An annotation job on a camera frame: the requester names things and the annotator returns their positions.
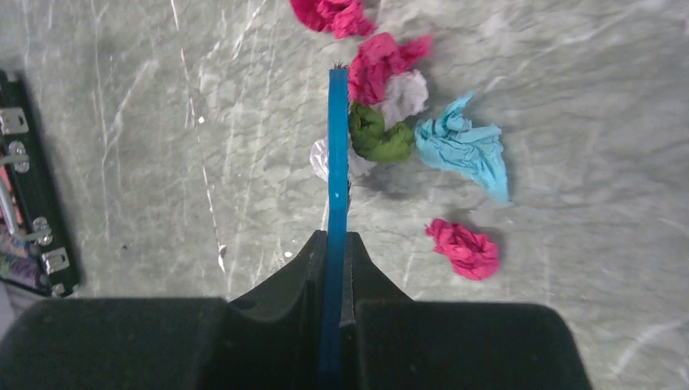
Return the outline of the light blue paper scrap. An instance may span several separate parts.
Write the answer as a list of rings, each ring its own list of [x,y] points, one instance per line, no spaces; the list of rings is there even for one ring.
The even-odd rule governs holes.
[[[414,126],[417,155],[427,166],[455,171],[473,180],[489,197],[510,202],[502,130],[491,123],[474,126],[463,111],[472,99],[466,93],[449,103],[437,119],[421,120]]]

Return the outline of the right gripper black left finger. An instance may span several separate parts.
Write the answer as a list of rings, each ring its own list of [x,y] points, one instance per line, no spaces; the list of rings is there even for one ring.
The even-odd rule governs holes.
[[[233,301],[44,300],[1,343],[4,389],[314,389],[326,234]]]

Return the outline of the white twisted paper scrap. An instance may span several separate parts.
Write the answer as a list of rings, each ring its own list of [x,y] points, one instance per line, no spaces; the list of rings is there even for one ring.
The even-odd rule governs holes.
[[[314,173],[317,177],[324,181],[328,181],[328,139],[326,137],[317,140],[312,145],[310,151],[310,164],[314,169]],[[351,178],[368,176],[373,170],[373,168],[376,166],[376,162],[368,161],[365,158],[356,154],[352,148],[351,141],[349,141],[348,167],[349,176]]]

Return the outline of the near magenta paper scrap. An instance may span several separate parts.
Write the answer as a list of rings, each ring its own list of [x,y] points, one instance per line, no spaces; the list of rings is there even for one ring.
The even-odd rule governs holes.
[[[376,30],[359,0],[290,0],[289,3],[302,25],[318,33],[330,33],[335,39],[368,37]]]

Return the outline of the large magenta paper scrap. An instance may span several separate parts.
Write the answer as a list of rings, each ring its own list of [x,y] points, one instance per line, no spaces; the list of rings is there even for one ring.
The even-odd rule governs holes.
[[[349,64],[349,101],[370,106],[385,99],[385,82],[407,72],[431,53],[432,35],[400,45],[389,32],[364,41]]]

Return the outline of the blue hand brush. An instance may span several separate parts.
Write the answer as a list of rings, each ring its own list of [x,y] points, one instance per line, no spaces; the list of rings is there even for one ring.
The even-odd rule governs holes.
[[[337,63],[329,71],[328,221],[327,256],[323,278],[323,305],[318,349],[318,388],[341,389],[340,316],[347,236],[349,188],[348,68]]]

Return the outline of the black poker chip case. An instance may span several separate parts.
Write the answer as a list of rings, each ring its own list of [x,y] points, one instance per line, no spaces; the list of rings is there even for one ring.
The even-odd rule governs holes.
[[[1,71],[1,212],[11,237],[37,251],[37,282],[17,284],[43,297],[68,297],[80,266],[40,136],[28,88]]]

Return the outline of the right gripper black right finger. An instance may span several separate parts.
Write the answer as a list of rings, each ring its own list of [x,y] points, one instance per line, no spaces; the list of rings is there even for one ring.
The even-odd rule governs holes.
[[[589,389],[563,318],[531,303],[415,301],[348,235],[345,389]]]

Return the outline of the small green paper scrap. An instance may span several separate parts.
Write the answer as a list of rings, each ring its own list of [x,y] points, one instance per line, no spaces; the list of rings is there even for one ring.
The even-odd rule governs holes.
[[[349,107],[349,138],[354,152],[373,163],[405,161],[414,144],[414,132],[404,122],[386,130],[379,112],[357,102]]]

